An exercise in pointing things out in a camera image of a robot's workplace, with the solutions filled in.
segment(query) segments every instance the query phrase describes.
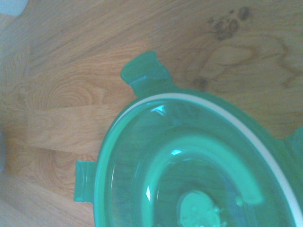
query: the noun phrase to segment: white object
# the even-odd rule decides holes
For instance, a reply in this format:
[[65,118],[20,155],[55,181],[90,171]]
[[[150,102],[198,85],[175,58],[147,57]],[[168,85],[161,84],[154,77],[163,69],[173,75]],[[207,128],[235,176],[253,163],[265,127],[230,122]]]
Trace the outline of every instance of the white object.
[[4,161],[5,161],[5,143],[4,143],[4,137],[0,132],[0,173],[4,168]]
[[25,6],[27,6],[28,0],[0,0],[0,13],[19,16]]

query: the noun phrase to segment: wood grain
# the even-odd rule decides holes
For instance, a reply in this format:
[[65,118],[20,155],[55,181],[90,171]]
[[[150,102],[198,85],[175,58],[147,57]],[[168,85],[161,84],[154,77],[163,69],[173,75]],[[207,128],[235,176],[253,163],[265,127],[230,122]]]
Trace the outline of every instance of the wood grain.
[[303,1],[30,0],[0,15],[0,227],[93,226],[73,202],[135,99],[122,67],[154,49],[179,87],[219,96],[282,139],[303,125]]

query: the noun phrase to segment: green plastic lid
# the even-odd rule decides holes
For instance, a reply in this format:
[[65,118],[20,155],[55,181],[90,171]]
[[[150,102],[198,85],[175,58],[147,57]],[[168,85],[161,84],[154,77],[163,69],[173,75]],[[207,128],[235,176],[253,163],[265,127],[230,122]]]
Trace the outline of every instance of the green plastic lid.
[[273,139],[241,110],[177,88],[155,52],[122,70],[138,99],[97,163],[77,162],[75,201],[97,227],[303,226],[303,132]]

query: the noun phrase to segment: lid handle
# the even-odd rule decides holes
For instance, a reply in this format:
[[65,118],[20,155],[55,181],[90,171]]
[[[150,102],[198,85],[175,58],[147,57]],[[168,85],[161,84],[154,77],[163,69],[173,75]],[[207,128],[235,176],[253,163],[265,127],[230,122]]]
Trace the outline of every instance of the lid handle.
[[96,168],[96,162],[76,161],[74,201],[93,203]]
[[155,51],[132,59],[123,67],[121,78],[132,87],[137,97],[176,88],[167,69],[157,60]]
[[298,128],[294,134],[286,137],[284,143],[289,149],[294,161],[303,165],[303,127]]

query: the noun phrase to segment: hardwood plank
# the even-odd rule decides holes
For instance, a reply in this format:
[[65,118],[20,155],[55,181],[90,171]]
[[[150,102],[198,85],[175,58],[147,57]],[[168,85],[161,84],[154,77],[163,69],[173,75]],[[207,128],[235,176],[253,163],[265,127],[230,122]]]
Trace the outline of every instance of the hardwood plank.
[[31,218],[0,200],[0,227],[38,227]]
[[75,203],[6,173],[0,175],[0,181],[0,200],[39,226],[94,226],[92,204]]
[[22,15],[2,32],[0,43],[6,54],[29,44],[33,38],[54,30],[76,15],[102,3],[102,0],[87,1],[40,1],[30,0]]
[[11,85],[28,77],[30,46],[25,45],[14,53],[0,58],[0,86]]
[[106,105],[35,111],[28,120],[28,144],[97,156],[101,142],[121,108]]
[[97,156],[34,148],[16,139],[6,140],[6,145],[6,173],[69,199],[73,199],[76,160],[97,160]]

